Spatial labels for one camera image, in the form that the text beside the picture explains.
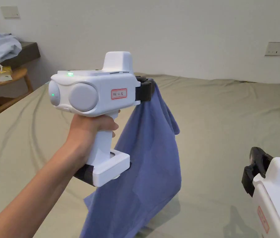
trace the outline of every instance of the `tissue box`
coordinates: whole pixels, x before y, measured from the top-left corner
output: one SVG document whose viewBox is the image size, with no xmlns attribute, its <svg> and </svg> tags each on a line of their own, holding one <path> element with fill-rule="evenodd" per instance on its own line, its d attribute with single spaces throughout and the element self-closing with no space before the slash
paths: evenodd
<svg viewBox="0 0 280 238">
<path fill-rule="evenodd" d="M 12 80 L 12 70 L 10 66 L 0 65 L 0 82 Z"/>
</svg>

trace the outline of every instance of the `white handheld device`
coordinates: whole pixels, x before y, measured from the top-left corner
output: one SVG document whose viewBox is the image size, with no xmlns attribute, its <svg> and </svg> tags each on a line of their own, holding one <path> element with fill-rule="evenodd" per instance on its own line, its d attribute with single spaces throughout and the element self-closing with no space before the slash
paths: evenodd
<svg viewBox="0 0 280 238">
<path fill-rule="evenodd" d="M 280 157 L 273 158 L 261 148 L 253 147 L 242 183 L 253 198 L 261 236 L 280 238 Z"/>
<path fill-rule="evenodd" d="M 133 74 L 129 52 L 108 52 L 102 70 L 58 71 L 51 77 L 49 96 L 57 109 L 115 119 L 119 109 L 141 103 L 137 95 L 141 84 Z M 75 177 L 100 187 L 130 167 L 130 156 L 111 150 L 111 140 L 111 131 L 97 133 L 86 166 Z"/>
</svg>

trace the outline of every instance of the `device handle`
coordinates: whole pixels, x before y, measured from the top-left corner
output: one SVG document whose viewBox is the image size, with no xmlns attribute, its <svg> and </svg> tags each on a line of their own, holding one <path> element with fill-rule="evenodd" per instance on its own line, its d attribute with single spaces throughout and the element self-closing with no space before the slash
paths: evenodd
<svg viewBox="0 0 280 238">
<path fill-rule="evenodd" d="M 116 119 L 118 116 L 118 110 L 106 115 Z M 86 164 L 97 166 L 103 161 L 110 159 L 111 141 L 112 131 L 99 131 L 96 135 L 95 143 L 93 144 L 93 148 L 91 149 Z"/>
</svg>

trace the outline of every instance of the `label sticker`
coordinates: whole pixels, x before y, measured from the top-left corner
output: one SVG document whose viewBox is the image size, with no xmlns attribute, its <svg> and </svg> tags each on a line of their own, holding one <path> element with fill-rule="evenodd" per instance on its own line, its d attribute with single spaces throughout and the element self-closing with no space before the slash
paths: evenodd
<svg viewBox="0 0 280 238">
<path fill-rule="evenodd" d="M 126 98 L 127 97 L 127 89 L 113 89 L 111 90 L 111 99 L 120 99 L 120 98 Z"/>
<path fill-rule="evenodd" d="M 258 206 L 258 215 L 259 215 L 261 223 L 264 227 L 265 232 L 268 234 L 269 230 L 270 230 L 270 226 L 269 226 L 268 221 L 266 220 L 266 217 L 264 216 L 264 213 L 260 206 Z"/>
</svg>

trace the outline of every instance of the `bed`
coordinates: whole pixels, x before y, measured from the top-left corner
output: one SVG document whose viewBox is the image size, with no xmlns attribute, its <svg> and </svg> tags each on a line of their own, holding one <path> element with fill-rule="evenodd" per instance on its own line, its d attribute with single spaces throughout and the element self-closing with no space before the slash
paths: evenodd
<svg viewBox="0 0 280 238">
<path fill-rule="evenodd" d="M 137 237 L 261 237 L 241 178 L 251 147 L 280 156 L 280 84 L 144 76 L 156 80 L 181 129 L 182 188 Z M 0 114 L 0 211 L 65 141 L 72 114 L 52 107 L 47 87 Z M 132 110 L 117 118 L 117 135 Z M 78 237 L 92 191 L 73 178 L 35 237 Z"/>
</svg>

